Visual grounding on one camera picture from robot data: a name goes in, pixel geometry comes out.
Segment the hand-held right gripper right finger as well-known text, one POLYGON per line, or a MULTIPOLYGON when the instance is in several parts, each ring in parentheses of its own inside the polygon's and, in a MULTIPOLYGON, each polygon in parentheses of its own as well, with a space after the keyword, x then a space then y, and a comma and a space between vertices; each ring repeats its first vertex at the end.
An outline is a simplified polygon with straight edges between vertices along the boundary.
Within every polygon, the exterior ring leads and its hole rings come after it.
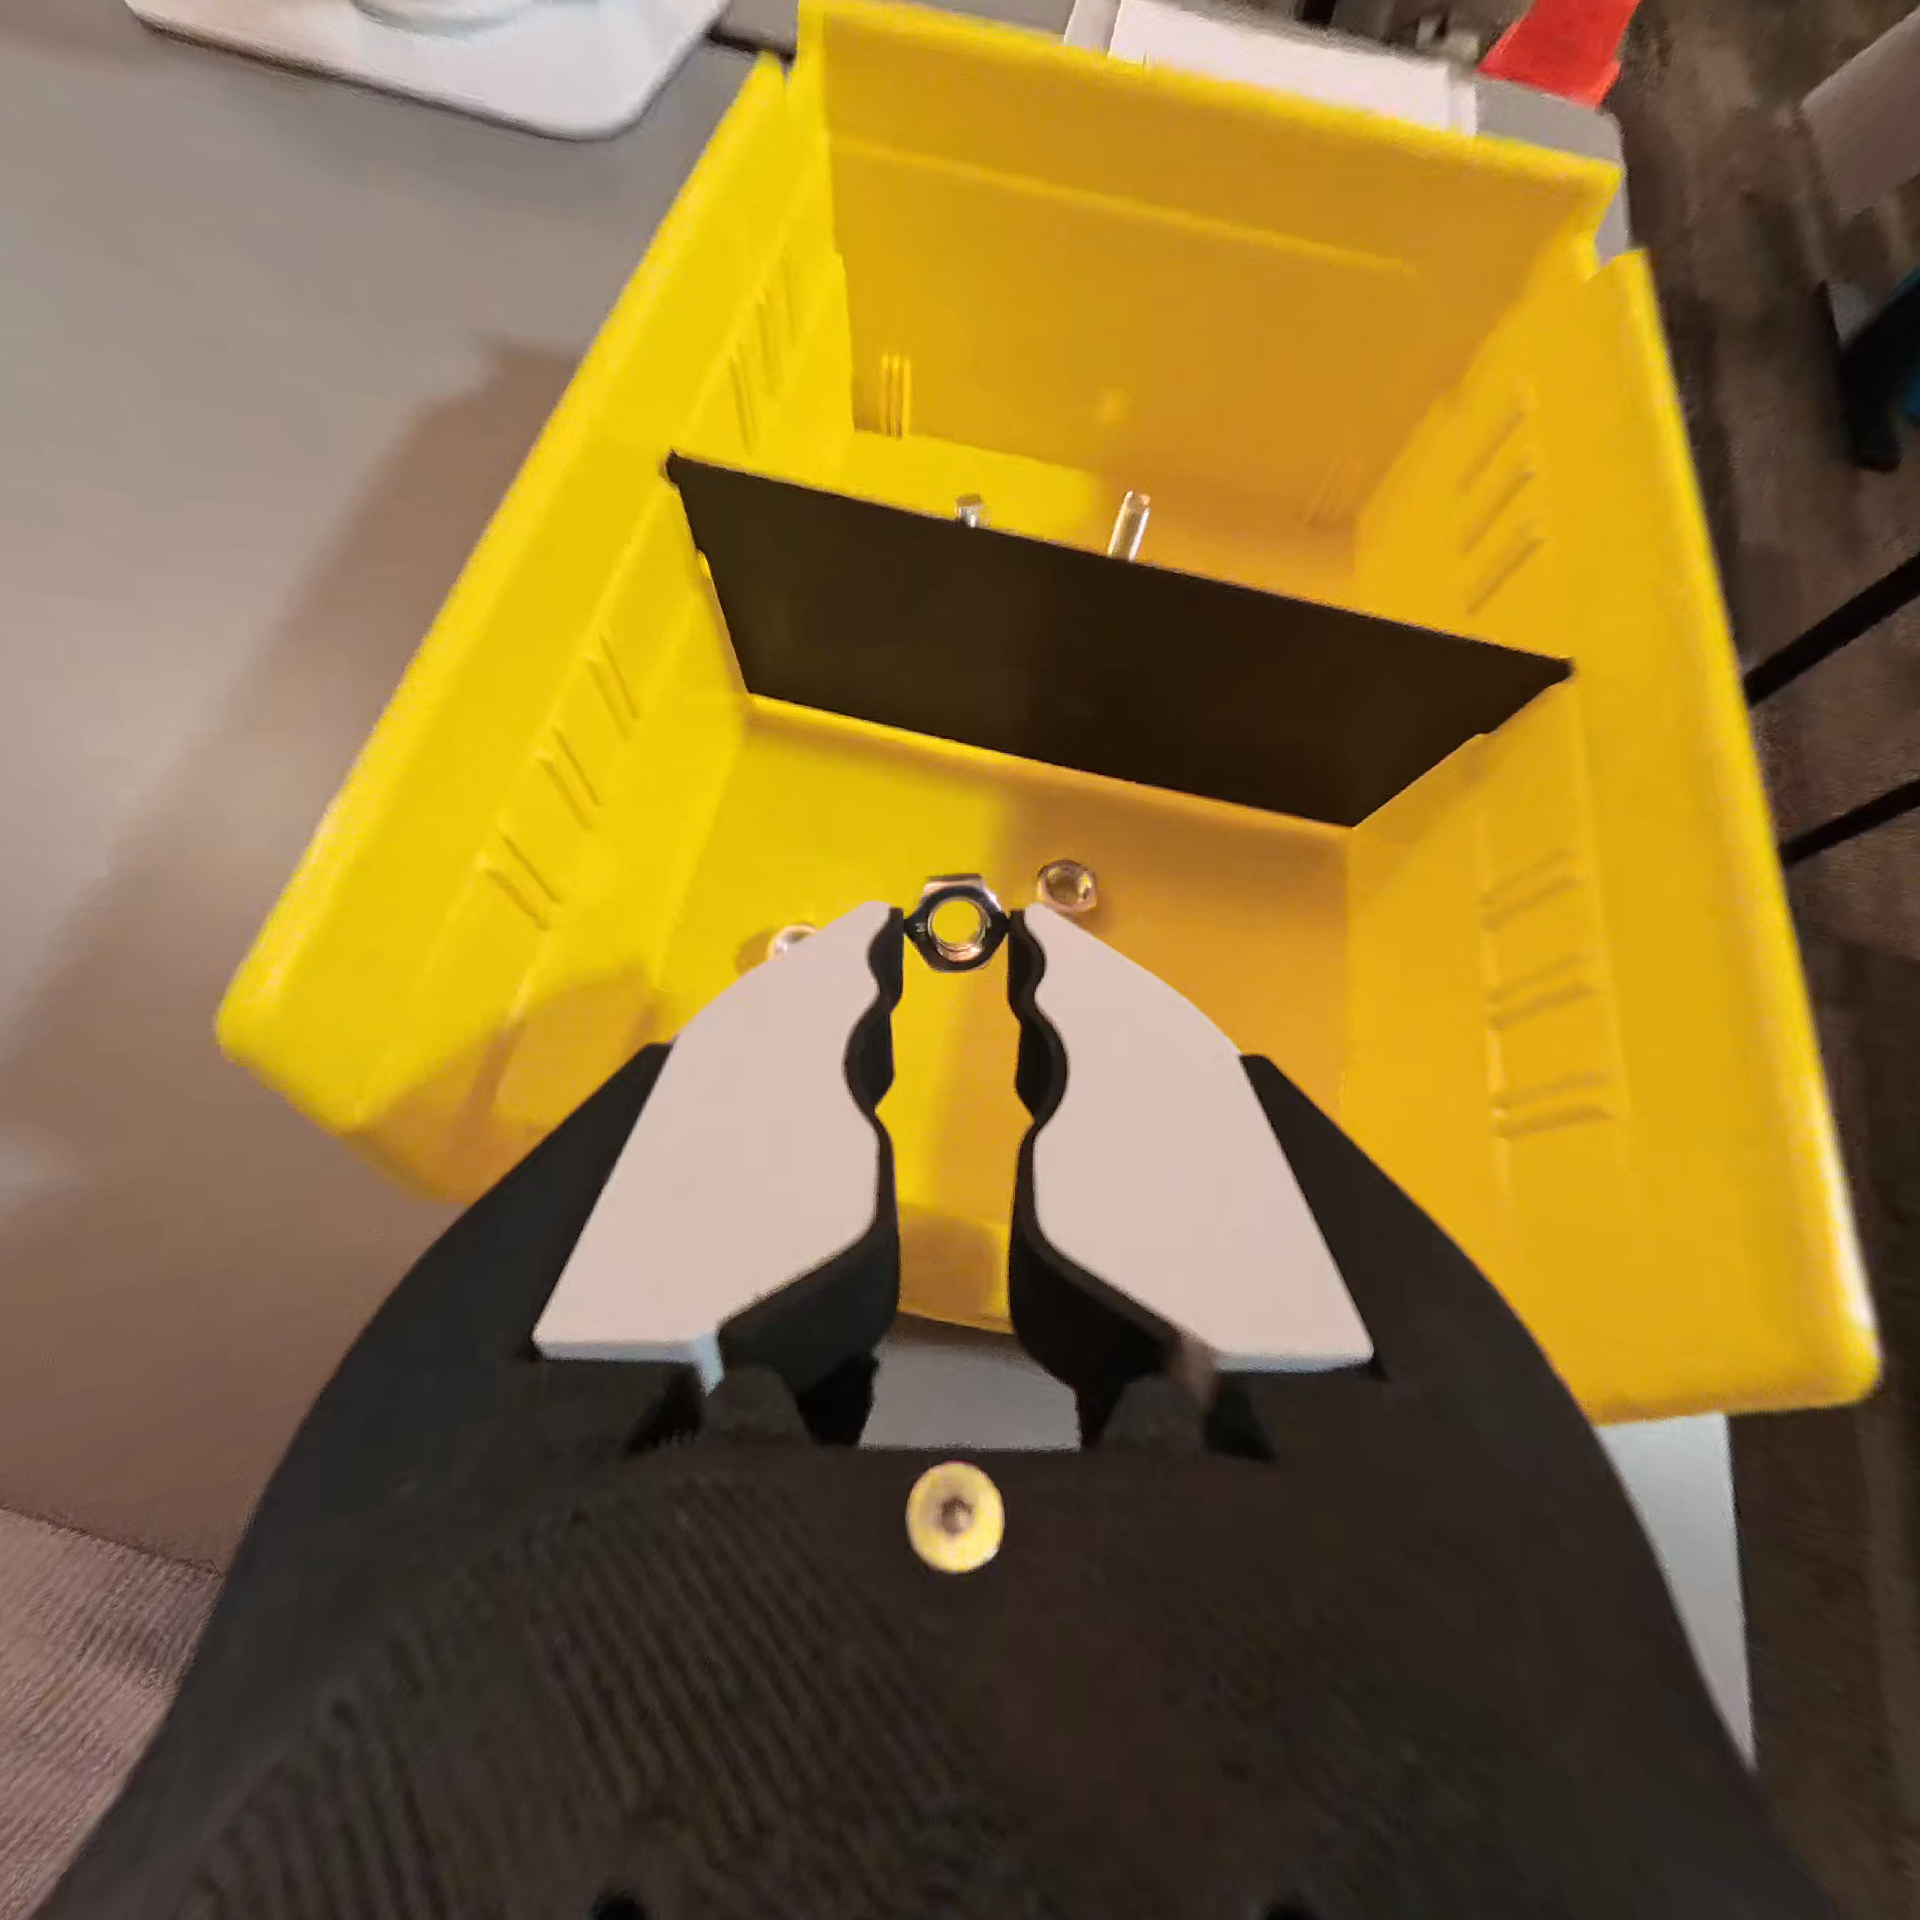
POLYGON ((1049 904, 1010 928, 1019 1019, 1014 1324, 1071 1288, 1188 1370, 1361 1370, 1371 1336, 1248 1057, 1049 904))

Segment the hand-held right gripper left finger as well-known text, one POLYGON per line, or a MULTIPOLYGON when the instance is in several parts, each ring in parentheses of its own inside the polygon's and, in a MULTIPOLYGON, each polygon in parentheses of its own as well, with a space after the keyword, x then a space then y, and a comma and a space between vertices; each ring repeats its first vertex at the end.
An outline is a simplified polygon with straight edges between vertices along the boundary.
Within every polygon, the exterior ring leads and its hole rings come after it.
POLYGON ((902 912, 865 903, 721 991, 664 1053, 534 1324, 545 1358, 847 1365, 897 1313, 902 912))

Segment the yellow plastic bin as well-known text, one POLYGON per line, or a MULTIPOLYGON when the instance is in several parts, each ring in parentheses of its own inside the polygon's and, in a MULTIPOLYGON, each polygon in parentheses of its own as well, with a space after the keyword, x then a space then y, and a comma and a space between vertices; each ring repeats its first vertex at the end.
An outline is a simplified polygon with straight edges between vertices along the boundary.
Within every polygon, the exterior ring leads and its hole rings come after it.
POLYGON ((1621 168, 916 7, 757 63, 219 1005, 473 1203, 752 933, 930 874, 1269 1057, 1599 1423, 1882 1371, 1621 168), (669 455, 1569 659, 1354 829, 754 695, 669 455))

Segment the grey desk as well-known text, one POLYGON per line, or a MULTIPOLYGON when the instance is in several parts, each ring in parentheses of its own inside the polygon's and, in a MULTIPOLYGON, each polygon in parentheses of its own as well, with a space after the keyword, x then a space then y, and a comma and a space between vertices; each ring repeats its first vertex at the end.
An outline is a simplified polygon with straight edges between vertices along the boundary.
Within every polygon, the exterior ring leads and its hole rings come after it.
POLYGON ((579 146, 3 5, 3 1505, 219 1568, 442 1229, 212 1016, 743 73, 579 146))

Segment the black bin divider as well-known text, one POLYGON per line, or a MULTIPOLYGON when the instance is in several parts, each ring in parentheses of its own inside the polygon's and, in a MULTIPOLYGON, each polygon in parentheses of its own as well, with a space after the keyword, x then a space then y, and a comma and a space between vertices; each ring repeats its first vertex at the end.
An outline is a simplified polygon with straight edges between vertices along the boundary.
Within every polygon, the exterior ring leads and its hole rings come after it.
POLYGON ((1354 829, 1569 659, 669 455, 770 701, 1354 829))

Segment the laminated paper sheet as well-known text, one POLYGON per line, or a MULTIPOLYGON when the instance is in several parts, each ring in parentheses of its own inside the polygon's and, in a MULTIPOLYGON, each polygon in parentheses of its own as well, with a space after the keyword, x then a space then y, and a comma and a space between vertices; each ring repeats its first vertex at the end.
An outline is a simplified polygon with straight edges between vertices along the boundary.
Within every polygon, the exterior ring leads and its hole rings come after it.
POLYGON ((1074 5, 1064 46, 1144 69, 1351 109, 1422 132, 1457 132, 1462 139, 1478 132, 1477 78, 1454 58, 1391 49, 1262 9, 1229 5, 1074 5))

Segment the document stand with white base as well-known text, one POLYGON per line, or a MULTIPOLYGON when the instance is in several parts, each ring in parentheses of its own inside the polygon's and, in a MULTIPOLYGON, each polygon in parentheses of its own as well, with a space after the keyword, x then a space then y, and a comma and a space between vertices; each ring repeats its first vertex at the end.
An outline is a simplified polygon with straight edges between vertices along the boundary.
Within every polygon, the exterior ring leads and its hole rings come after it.
POLYGON ((640 120, 726 5, 127 5, 164 36, 555 141, 640 120))

